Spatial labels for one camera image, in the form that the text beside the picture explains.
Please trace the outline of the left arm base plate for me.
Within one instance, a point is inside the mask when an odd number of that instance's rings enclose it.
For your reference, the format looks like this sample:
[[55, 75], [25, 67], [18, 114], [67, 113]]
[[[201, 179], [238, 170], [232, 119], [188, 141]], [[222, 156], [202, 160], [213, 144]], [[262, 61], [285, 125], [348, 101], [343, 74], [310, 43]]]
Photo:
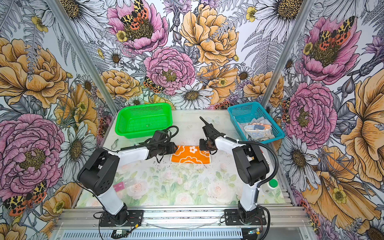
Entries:
[[112, 215], [107, 211], [103, 212], [100, 219], [100, 227], [134, 227], [141, 226], [144, 218], [143, 210], [122, 209], [117, 215]]

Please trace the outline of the pink clear plastic strip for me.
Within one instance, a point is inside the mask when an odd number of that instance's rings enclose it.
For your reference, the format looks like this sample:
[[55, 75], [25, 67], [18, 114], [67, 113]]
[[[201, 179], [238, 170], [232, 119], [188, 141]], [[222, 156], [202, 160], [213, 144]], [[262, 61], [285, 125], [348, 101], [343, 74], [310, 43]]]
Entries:
[[130, 186], [133, 186], [135, 183], [136, 183], [135, 179], [128, 179], [128, 180], [124, 180], [122, 182], [119, 182], [119, 183], [113, 185], [113, 187], [114, 187], [116, 192], [119, 192], [119, 191], [122, 191], [124, 189], [129, 188]]

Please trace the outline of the white bottle green cap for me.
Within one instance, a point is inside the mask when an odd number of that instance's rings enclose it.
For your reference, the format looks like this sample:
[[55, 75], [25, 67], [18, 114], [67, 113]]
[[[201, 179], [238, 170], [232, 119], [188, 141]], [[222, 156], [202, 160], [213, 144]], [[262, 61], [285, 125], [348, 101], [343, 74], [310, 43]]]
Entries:
[[264, 194], [269, 194], [276, 190], [279, 186], [279, 182], [276, 179], [271, 179], [267, 183], [261, 186], [261, 190]]

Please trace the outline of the teal plastic basket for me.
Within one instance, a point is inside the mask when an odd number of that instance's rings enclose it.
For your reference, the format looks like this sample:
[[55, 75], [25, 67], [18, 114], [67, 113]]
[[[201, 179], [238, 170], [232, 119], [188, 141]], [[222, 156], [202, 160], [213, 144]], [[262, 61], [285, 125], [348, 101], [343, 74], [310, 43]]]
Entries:
[[248, 141], [248, 135], [245, 133], [244, 128], [240, 124], [250, 123], [253, 119], [259, 119], [263, 117], [271, 124], [272, 134], [274, 137], [270, 140], [261, 141], [262, 144], [269, 144], [277, 140], [282, 140], [285, 137], [285, 133], [273, 120], [273, 118], [267, 113], [261, 104], [257, 102], [244, 103], [228, 107], [228, 113], [230, 120], [234, 125], [240, 139], [242, 141]]

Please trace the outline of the green plastic basket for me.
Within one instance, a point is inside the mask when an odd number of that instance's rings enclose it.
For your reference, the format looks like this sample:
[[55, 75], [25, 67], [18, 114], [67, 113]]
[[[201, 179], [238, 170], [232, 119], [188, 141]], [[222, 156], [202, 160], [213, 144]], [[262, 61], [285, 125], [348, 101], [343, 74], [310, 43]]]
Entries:
[[119, 111], [115, 133], [127, 139], [148, 137], [172, 124], [172, 108], [167, 103], [131, 106]]

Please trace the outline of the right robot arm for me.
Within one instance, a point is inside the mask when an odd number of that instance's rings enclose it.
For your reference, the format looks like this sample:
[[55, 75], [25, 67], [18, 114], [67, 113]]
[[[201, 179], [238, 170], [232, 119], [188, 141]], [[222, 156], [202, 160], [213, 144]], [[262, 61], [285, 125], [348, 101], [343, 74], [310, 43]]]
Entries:
[[200, 120], [205, 124], [205, 138], [199, 141], [200, 150], [213, 154], [222, 151], [234, 158], [238, 176], [243, 181], [237, 216], [243, 224], [250, 224], [264, 214], [258, 198], [262, 185], [272, 180], [279, 170], [277, 155], [267, 145], [232, 139], [203, 117]]

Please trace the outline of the orange white patterned towel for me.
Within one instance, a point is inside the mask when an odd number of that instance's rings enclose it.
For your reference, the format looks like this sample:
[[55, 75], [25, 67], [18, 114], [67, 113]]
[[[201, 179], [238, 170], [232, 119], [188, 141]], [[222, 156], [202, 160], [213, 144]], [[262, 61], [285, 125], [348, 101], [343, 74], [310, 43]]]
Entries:
[[209, 151], [201, 151], [199, 146], [178, 146], [178, 150], [171, 156], [171, 162], [207, 165], [211, 163], [211, 154]]

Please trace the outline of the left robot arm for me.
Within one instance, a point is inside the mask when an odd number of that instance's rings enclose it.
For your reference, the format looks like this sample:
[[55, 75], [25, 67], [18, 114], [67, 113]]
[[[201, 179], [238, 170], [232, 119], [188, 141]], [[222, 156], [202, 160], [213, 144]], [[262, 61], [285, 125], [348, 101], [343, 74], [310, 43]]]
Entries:
[[102, 204], [108, 223], [122, 226], [129, 219], [127, 205], [118, 197], [113, 181], [118, 168], [137, 161], [172, 155], [178, 147], [171, 141], [179, 132], [177, 126], [155, 131], [152, 138], [131, 147], [111, 151], [95, 149], [77, 175], [77, 180]]

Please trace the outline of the grey blue towel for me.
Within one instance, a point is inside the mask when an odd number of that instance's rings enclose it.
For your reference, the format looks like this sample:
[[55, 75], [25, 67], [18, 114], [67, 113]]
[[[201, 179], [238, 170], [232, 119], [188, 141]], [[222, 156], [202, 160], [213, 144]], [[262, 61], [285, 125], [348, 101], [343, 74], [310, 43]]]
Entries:
[[247, 140], [262, 142], [275, 137], [272, 131], [272, 124], [264, 117], [253, 118], [251, 122], [240, 124], [240, 126]]

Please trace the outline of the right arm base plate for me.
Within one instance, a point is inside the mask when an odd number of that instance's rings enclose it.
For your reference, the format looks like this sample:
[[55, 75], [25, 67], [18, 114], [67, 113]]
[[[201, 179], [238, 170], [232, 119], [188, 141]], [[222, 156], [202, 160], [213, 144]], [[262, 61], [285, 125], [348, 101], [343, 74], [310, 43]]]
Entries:
[[226, 226], [265, 226], [267, 224], [266, 214], [260, 208], [249, 212], [242, 209], [225, 209], [224, 219]]

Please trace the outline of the metal tongs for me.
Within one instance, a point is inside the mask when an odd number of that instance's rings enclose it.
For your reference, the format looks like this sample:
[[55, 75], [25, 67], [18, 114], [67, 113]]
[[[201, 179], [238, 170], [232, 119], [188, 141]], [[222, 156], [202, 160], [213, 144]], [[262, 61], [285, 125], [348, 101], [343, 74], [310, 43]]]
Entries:
[[114, 143], [111, 145], [111, 148], [112, 148], [112, 149], [116, 149], [116, 148], [117, 148], [117, 145], [118, 145], [118, 142], [119, 142], [119, 139], [116, 139], [116, 140], [114, 141]]

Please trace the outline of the aluminium front rail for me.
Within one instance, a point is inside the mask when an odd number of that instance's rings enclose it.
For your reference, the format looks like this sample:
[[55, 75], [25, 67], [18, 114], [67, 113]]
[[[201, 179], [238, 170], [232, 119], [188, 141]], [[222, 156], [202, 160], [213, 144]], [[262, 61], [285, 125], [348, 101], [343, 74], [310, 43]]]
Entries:
[[[270, 211], [271, 228], [309, 227], [310, 219], [303, 207], [292, 205], [265, 205]], [[143, 210], [143, 229], [164, 228], [208, 228], [223, 224], [225, 210], [236, 210], [231, 206], [189, 207], [132, 207], [132, 211]], [[64, 210], [54, 227], [55, 230], [97, 230], [102, 208], [76, 208]]]

